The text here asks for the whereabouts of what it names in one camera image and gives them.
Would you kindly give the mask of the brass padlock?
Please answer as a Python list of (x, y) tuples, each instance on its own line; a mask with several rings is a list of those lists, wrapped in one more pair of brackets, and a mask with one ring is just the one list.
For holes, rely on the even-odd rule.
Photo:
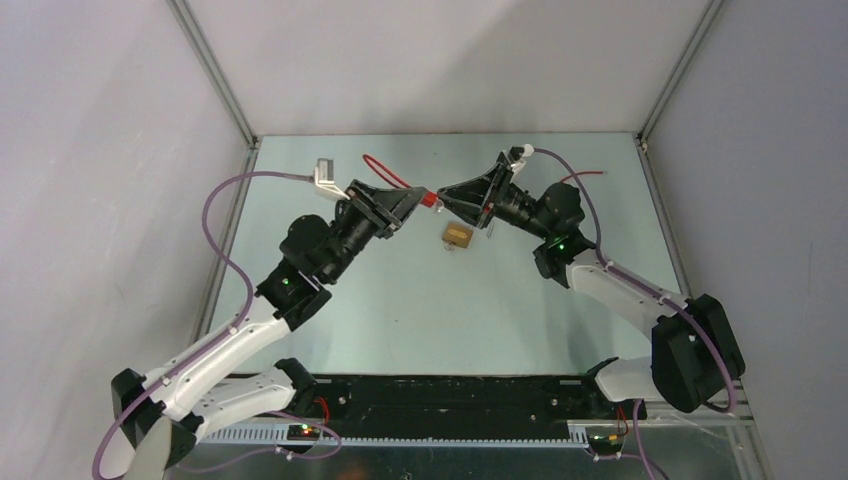
[(457, 246), (457, 250), (468, 250), (483, 239), (490, 240), (492, 237), (491, 228), (477, 229), (466, 223), (450, 221), (442, 231), (441, 242), (443, 247), (445, 243), (451, 243)]

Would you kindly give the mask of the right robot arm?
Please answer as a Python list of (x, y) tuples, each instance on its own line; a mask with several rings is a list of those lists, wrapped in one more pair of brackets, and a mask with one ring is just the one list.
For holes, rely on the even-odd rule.
[(600, 238), (587, 239), (580, 224), (597, 212), (581, 181), (557, 181), (539, 197), (516, 185), (535, 152), (529, 145), (505, 150), (489, 171), (442, 187), (437, 197), (476, 228), (499, 219), (540, 238), (533, 258), (543, 278), (599, 302), (649, 341), (646, 357), (611, 358), (589, 370), (585, 411), (606, 418), (625, 401), (664, 401), (683, 413), (734, 412), (734, 383), (746, 366), (722, 304), (651, 283), (608, 257)]

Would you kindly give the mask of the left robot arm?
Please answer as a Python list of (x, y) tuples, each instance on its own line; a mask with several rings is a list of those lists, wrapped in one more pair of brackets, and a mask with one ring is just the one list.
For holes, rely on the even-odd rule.
[(164, 366), (112, 380), (116, 422), (135, 449), (128, 479), (160, 479), (203, 438), (260, 414), (304, 416), (316, 404), (314, 377), (296, 359), (260, 374), (223, 380), (255, 353), (303, 326), (374, 238), (393, 236), (428, 196), (424, 187), (380, 189), (354, 180), (335, 198), (334, 217), (297, 217), (280, 244), (282, 259), (236, 316)]

